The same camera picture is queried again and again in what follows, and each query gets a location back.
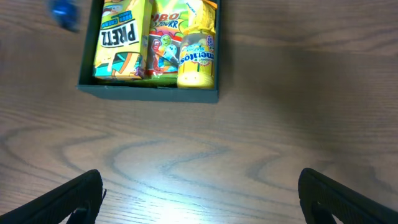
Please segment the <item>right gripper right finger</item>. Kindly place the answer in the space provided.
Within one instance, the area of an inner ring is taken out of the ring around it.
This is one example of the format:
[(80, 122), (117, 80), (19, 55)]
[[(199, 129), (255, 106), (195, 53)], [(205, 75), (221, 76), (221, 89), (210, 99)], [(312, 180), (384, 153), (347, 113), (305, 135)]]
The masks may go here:
[(311, 168), (300, 173), (298, 195), (308, 224), (397, 224), (396, 211)]

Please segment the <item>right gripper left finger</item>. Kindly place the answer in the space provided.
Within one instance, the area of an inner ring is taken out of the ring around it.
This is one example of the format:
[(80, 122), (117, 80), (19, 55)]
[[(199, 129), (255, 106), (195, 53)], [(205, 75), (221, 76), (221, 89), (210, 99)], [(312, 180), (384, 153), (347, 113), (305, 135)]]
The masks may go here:
[(106, 195), (100, 172), (89, 170), (1, 215), (1, 224), (94, 223)]

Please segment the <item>Pretz snack box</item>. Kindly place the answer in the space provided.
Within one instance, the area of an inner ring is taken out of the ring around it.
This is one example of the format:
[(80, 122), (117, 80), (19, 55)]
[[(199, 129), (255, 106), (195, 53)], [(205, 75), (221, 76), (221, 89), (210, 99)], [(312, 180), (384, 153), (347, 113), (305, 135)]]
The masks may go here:
[(145, 80), (151, 0), (105, 0), (93, 76), (100, 80)]

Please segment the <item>yellow Mentos gum bottle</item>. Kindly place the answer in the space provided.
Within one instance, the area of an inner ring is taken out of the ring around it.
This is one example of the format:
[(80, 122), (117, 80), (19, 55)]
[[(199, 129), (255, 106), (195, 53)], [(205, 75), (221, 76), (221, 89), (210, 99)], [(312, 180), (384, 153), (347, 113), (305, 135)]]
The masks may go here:
[(184, 36), (180, 46), (177, 86), (179, 88), (212, 89), (215, 41), (205, 30), (193, 30)]

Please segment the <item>dark blue candy bar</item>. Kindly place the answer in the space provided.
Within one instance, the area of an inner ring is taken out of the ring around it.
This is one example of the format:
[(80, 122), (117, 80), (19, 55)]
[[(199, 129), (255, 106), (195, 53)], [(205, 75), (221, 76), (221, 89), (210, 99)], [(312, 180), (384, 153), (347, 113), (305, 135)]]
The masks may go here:
[(47, 7), (51, 18), (59, 27), (69, 32), (79, 33), (80, 7), (74, 0), (48, 0)]

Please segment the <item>black gift box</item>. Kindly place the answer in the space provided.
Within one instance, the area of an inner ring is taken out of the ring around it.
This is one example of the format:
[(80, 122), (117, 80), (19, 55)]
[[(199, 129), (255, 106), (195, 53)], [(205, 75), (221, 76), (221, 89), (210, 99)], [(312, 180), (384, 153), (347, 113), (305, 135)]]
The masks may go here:
[(216, 34), (215, 34), (215, 87), (212, 89), (194, 88), (148, 88), (127, 85), (102, 85), (93, 77), (94, 58), (96, 45), (100, 32), (100, 12), (104, 2), (93, 0), (91, 2), (90, 16), (82, 53), (80, 76), (76, 88), (101, 99), (107, 100), (141, 100), (141, 101), (169, 101), (189, 103), (217, 103), (219, 99), (219, 77), (220, 77), (220, 49), (221, 44), (221, 12), (222, 1), (216, 1)]

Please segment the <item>Haribo gummy candy bag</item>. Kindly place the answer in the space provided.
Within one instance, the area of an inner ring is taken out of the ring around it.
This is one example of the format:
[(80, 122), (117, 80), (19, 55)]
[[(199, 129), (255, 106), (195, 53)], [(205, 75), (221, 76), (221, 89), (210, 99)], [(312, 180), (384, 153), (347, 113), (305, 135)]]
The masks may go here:
[(145, 87), (175, 86), (183, 32), (188, 27), (186, 0), (155, 0), (151, 13)]

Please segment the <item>yellow candy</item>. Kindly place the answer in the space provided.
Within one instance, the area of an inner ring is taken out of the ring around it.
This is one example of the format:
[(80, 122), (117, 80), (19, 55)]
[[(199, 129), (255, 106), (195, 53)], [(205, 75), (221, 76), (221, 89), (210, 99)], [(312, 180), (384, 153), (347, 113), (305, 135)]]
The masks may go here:
[(217, 3), (208, 0), (189, 0), (186, 2), (188, 11), (188, 27), (185, 33), (203, 30), (216, 34)]

